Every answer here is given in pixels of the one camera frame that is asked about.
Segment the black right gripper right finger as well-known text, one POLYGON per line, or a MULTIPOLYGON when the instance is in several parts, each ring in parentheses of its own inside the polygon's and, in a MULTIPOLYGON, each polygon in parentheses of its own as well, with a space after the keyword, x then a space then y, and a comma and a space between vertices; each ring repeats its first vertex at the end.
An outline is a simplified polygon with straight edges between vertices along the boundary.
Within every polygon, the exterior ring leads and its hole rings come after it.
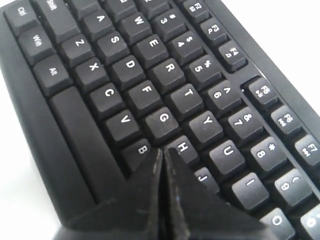
POLYGON ((269 226, 210 193, 172 148, 163 153, 174 240, 273 240, 269 226))

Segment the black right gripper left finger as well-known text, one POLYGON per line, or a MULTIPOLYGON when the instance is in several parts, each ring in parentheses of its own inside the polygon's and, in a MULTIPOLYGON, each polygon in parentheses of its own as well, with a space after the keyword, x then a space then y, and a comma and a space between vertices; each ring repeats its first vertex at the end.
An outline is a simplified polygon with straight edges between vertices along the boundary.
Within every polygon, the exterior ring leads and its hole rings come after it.
POLYGON ((164 152, 152 149, 114 196, 62 226, 56 240, 161 239, 164 152))

